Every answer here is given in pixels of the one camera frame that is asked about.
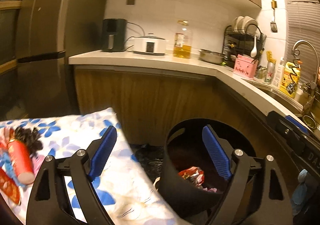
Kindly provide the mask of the red snack bag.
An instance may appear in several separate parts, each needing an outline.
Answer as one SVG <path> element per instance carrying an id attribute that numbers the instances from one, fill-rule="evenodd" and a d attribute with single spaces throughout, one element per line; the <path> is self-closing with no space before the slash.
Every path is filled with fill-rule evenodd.
<path id="1" fill-rule="evenodd" d="M 182 170 L 178 175 L 196 187 L 200 187 L 204 183 L 204 171 L 196 166 Z"/>

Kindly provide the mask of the purple plastic bag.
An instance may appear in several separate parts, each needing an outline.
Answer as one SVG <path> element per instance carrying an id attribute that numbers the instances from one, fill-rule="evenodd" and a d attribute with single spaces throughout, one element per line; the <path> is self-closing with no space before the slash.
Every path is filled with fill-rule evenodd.
<path id="1" fill-rule="evenodd" d="M 202 189 L 203 189 L 204 191 L 217 193 L 217 188 L 203 187 Z"/>

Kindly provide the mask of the red paper cup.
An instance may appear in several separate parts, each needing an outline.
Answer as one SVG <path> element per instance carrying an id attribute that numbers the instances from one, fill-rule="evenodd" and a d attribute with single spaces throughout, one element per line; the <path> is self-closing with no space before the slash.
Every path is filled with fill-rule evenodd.
<path id="1" fill-rule="evenodd" d="M 8 143 L 8 153 L 17 180 L 24 185 L 32 184 L 35 181 L 35 174 L 26 145 L 19 140 L 12 139 Z"/>
<path id="2" fill-rule="evenodd" d="M 21 204 L 21 195 L 18 186 L 15 184 L 14 180 L 10 178 L 5 171 L 0 169 L 0 186 L 1 190 L 4 192 L 8 198 L 16 205 Z"/>

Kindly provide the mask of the blue plastic glove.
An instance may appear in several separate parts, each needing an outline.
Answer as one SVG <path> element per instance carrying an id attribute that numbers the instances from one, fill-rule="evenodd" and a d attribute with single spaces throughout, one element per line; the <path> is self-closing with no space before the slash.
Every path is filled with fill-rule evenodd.
<path id="1" fill-rule="evenodd" d="M 299 185 L 294 190 L 290 200 L 293 216 L 300 213 L 304 203 L 310 198 L 311 191 L 315 187 L 315 180 L 306 169 L 301 170 L 297 179 Z"/>

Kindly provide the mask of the sink strainer cup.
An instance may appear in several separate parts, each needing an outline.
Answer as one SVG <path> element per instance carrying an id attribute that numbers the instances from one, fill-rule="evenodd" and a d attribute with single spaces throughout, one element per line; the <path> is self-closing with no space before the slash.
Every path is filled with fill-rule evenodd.
<path id="1" fill-rule="evenodd" d="M 303 122 L 312 130 L 317 128 L 317 122 L 312 115 L 304 115 Z"/>

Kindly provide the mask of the steel sink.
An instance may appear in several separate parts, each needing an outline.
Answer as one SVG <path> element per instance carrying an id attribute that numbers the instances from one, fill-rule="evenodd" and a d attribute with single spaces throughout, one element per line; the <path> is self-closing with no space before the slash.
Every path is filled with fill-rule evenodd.
<path id="1" fill-rule="evenodd" d="M 285 95 L 284 93 L 272 87 L 271 85 L 255 82 L 252 80 L 247 80 L 247 82 L 255 86 L 256 88 L 260 89 L 270 97 L 274 98 L 284 107 L 286 107 L 289 111 L 295 114 L 295 116 L 299 118 L 301 121 L 303 121 L 304 115 L 312 115 L 315 121 L 317 122 L 317 128 L 314 130 L 310 130 L 316 137 L 319 138 L 319 100 L 317 99 L 317 97 L 314 98 L 310 110 L 306 113 L 304 112 L 304 108 L 308 104 L 308 100 L 310 98 L 308 93 L 303 93 L 302 104 L 300 104 L 296 100 L 290 98 L 289 96 Z"/>

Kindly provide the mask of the yellow detergent bottle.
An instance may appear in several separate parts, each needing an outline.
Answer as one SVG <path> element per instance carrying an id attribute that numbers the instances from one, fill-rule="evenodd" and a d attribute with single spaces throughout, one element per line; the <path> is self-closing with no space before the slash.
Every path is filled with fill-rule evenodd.
<path id="1" fill-rule="evenodd" d="M 290 98 L 294 98 L 300 79 L 300 67 L 293 62 L 286 62 L 283 77 L 280 82 L 280 91 Z"/>

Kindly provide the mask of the white bottle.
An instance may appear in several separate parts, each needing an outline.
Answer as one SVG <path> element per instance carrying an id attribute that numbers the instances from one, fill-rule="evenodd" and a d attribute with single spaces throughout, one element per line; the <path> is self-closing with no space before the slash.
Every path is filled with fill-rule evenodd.
<path id="1" fill-rule="evenodd" d="M 274 88 L 279 89 L 281 85 L 281 81 L 283 80 L 283 73 L 285 69 L 285 60 L 283 57 L 280 58 L 279 62 L 276 65 L 272 86 Z"/>

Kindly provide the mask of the blue floral tablecloth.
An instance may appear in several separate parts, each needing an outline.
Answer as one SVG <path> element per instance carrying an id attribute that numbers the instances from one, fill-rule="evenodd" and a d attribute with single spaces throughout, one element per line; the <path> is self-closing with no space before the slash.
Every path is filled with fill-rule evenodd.
<path id="1" fill-rule="evenodd" d="M 103 172 L 87 175 L 87 148 L 109 126 L 116 144 Z M 155 190 L 133 155 L 112 108 L 96 113 L 1 122 L 1 144 L 17 127 L 36 127 L 43 149 L 30 156 L 32 184 L 18 187 L 21 204 L 1 197 L 1 224 L 184 224 Z"/>

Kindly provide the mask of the beer can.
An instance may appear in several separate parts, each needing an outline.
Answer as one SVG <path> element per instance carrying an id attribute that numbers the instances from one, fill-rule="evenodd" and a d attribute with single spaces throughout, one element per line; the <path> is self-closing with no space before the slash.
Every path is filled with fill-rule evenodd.
<path id="1" fill-rule="evenodd" d="M 272 83 L 273 77 L 274 77 L 274 71 L 275 71 L 275 64 L 274 62 L 268 62 L 267 65 L 267 72 L 265 76 L 264 82 L 267 83 L 268 85 Z"/>

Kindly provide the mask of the hanging slotted spatula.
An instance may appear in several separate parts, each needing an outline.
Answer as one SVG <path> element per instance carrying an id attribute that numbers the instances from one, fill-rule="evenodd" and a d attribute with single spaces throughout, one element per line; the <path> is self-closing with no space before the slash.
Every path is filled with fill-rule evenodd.
<path id="1" fill-rule="evenodd" d="M 272 20 L 270 22 L 271 32 L 272 33 L 277 33 L 278 32 L 278 28 L 277 28 L 277 24 L 276 24 L 277 2 L 275 0 L 271 0 L 271 7 L 272 7 L 272 10 L 273 10 L 273 17 L 272 17 Z"/>

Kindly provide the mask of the window blinds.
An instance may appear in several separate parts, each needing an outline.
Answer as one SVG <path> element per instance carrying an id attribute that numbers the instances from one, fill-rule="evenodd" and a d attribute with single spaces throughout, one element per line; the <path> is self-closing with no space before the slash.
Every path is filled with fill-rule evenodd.
<path id="1" fill-rule="evenodd" d="M 286 9 L 286 60 L 292 61 L 291 49 L 298 40 L 310 42 L 319 52 L 319 0 L 286 0 Z"/>

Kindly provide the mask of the black air fryer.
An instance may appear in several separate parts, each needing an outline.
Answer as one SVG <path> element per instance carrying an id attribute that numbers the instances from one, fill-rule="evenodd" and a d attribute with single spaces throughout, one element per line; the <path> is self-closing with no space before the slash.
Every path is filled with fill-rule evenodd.
<path id="1" fill-rule="evenodd" d="M 125 50 L 127 20 L 104 19 L 101 35 L 101 50 L 103 52 L 122 52 Z"/>

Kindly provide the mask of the dark grey refrigerator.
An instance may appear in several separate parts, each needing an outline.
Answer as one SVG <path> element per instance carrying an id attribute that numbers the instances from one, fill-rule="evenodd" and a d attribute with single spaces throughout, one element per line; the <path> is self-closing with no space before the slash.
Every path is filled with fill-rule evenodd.
<path id="1" fill-rule="evenodd" d="M 100 48 L 105 4 L 106 0 L 22 0 L 17 73 L 30 118 L 79 113 L 69 59 Z"/>

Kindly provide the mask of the wooden glass door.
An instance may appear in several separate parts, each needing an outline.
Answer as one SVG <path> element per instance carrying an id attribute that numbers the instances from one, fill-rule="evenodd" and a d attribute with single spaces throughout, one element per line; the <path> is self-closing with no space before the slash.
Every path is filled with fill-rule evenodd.
<path id="1" fill-rule="evenodd" d="M 1 66 L 16 59 L 15 34 L 22 0 L 1 0 Z"/>

